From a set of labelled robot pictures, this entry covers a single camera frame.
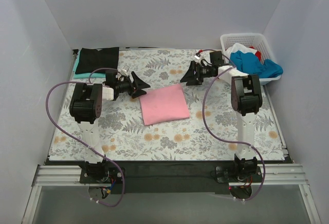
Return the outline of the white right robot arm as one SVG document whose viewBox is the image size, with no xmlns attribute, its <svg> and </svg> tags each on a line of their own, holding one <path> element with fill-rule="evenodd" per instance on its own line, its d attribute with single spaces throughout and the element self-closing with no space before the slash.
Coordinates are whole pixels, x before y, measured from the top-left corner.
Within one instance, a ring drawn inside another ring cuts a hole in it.
<svg viewBox="0 0 329 224">
<path fill-rule="evenodd" d="M 258 172 L 257 156 L 260 153 L 254 147 L 255 119 L 263 104 L 261 85 L 258 75 L 246 74 L 237 69 L 232 61 L 221 51 L 210 52 L 210 62 L 200 59 L 191 61 L 181 83 L 187 86 L 202 85 L 205 78 L 221 79 L 231 86 L 231 106 L 237 118 L 237 141 L 220 139 L 221 142 L 236 144 L 233 169 L 218 169 L 220 177 L 237 181 L 250 179 Z"/>
</svg>

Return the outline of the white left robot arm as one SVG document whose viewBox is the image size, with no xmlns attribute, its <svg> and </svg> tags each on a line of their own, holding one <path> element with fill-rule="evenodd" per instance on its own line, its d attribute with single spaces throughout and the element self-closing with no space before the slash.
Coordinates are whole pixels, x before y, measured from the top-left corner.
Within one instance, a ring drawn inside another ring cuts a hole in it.
<svg viewBox="0 0 329 224">
<path fill-rule="evenodd" d="M 106 167 L 104 151 L 100 143 L 98 119 L 103 101 L 115 101 L 121 93 L 133 99 L 145 95 L 150 85 L 140 79 L 135 72 L 108 69 L 102 84 L 77 83 L 69 106 L 70 115 L 77 122 L 86 144 L 85 170 L 88 177 L 99 183 L 106 182 L 109 170 Z"/>
</svg>

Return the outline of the pink t shirt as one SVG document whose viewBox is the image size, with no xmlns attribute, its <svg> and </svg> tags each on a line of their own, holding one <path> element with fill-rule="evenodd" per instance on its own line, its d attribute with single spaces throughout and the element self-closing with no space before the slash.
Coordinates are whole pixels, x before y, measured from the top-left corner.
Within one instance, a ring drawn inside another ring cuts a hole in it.
<svg viewBox="0 0 329 224">
<path fill-rule="evenodd" d="M 180 84 L 151 90 L 139 100 L 145 126 L 190 117 L 183 87 Z"/>
</svg>

